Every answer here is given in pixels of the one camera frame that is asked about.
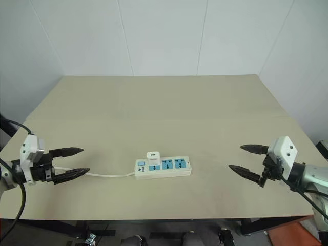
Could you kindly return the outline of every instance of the wooden table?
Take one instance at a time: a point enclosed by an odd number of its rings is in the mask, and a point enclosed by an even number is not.
[[[125,174],[148,151],[188,155],[187,177],[136,180],[83,176],[27,188],[23,219],[145,220],[305,216],[311,206],[279,182],[265,188],[228,164],[262,173],[264,155],[239,148],[288,135],[297,162],[326,165],[297,122],[256,75],[186,77],[66,76],[25,121],[47,150],[80,147],[56,166]],[[19,158],[20,129],[1,151]],[[20,190],[4,193],[2,218],[14,218]]]

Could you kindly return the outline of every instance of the power outlet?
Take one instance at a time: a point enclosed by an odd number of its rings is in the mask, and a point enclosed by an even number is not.
[[[188,156],[160,158],[159,165],[153,165],[148,159],[138,159],[135,162],[134,175],[136,179],[167,178],[191,175],[191,165]]]

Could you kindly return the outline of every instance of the white cable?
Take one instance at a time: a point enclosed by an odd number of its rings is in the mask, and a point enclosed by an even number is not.
[[[73,168],[63,168],[63,167],[54,167],[59,170],[73,170]],[[85,173],[85,175],[95,176],[95,177],[105,177],[105,178],[121,178],[134,175],[133,173],[123,174],[123,175],[104,175],[104,174],[95,174],[95,173]]]

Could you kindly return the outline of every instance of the robotic arm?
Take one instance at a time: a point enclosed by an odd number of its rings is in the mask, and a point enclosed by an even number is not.
[[[249,169],[229,165],[240,176],[264,187],[267,179],[282,180],[292,191],[302,195],[312,206],[314,220],[322,245],[328,245],[328,168],[294,162],[297,149],[289,137],[283,136],[271,145],[243,145],[242,149],[254,154],[265,154],[262,175]],[[310,200],[304,193],[311,195]]]
[[[44,154],[44,142],[35,135],[29,134],[20,150],[20,159],[6,162],[6,164],[23,183],[28,183],[29,185],[34,185],[37,181],[52,181],[54,184],[58,184],[78,178],[90,170],[89,168],[77,168],[56,175],[52,165],[54,158],[75,155],[83,151],[83,149],[62,148],[50,150],[48,154]],[[17,180],[3,165],[0,166],[0,175],[1,197],[4,191],[13,189],[17,186]]]

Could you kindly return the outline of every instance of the white power adapter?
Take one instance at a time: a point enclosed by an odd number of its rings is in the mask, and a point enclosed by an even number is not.
[[[147,159],[135,161],[136,179],[189,176],[191,165],[188,156],[160,157],[158,151],[148,152]]]
[[[158,151],[147,152],[148,165],[156,166],[160,165],[160,156]]]

